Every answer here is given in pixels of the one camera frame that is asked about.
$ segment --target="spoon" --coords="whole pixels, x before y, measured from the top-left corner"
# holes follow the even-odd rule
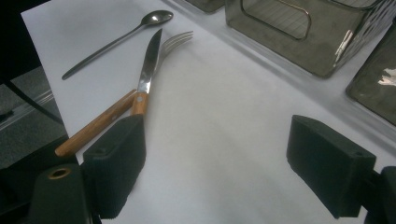
[[[147,14],[145,17],[143,17],[142,21],[138,26],[136,26],[132,31],[129,33],[119,37],[116,40],[113,40],[111,43],[107,44],[106,46],[102,47],[101,49],[97,50],[95,53],[91,54],[84,60],[82,60],[80,63],[76,64],[74,67],[70,68],[63,76],[62,79],[66,80],[67,78],[73,76],[79,69],[81,69],[83,66],[87,65],[94,59],[96,56],[99,54],[103,53],[106,49],[109,49],[110,47],[117,45],[121,42],[121,40],[125,39],[129,35],[133,34],[136,30],[141,28],[142,26],[152,26],[152,25],[158,25],[162,24],[164,22],[170,21],[173,18],[173,13],[167,10],[156,10],[152,11],[149,14]]]

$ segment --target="knife blade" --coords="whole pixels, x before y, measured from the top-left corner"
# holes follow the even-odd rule
[[[131,115],[146,114],[149,99],[149,88],[152,77],[155,74],[155,66],[158,62],[162,34],[163,29],[160,29],[148,43]]]

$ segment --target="white paper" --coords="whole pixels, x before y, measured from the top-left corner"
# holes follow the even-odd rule
[[[175,17],[61,79],[156,9]],[[205,15],[182,1],[52,0],[22,13],[70,136],[137,87],[158,29],[163,41],[193,30],[193,40],[165,59],[152,83],[145,167],[120,215],[103,222],[363,223],[364,209],[359,218],[334,219],[290,169],[286,149],[298,114],[370,150],[377,171],[395,164],[395,129],[344,94],[375,43],[319,80],[227,27],[223,10]]]

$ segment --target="gray surface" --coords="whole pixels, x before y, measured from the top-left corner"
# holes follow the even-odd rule
[[[41,67],[14,78],[12,82],[33,99],[50,89]],[[0,113],[25,104],[5,85],[0,86],[0,100]],[[46,103],[44,107],[60,117],[54,100]],[[8,167],[64,134],[66,131],[63,125],[34,110],[0,131],[0,168]]]

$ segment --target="wooden knife handle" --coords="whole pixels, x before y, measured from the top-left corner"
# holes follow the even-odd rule
[[[145,115],[149,102],[149,94],[145,92],[137,92],[134,98],[134,106],[132,106],[131,115]]]

